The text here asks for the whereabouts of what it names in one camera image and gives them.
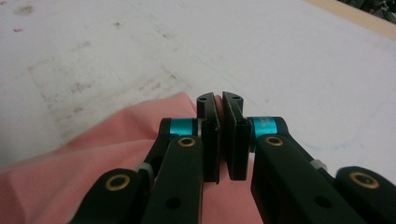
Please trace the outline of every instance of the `pink fabric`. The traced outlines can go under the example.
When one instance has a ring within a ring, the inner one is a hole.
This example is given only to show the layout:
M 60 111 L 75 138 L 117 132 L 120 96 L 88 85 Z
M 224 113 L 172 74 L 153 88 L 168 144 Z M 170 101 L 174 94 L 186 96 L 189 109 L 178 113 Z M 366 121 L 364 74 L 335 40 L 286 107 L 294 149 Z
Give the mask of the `pink fabric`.
M 136 170 L 162 118 L 194 118 L 185 93 L 125 108 L 66 146 L 0 169 L 0 223 L 67 223 L 103 173 Z M 204 184 L 203 223 L 262 223 L 250 179 L 233 182 L 225 164 L 219 185 Z M 252 165 L 249 165 L 251 178 Z

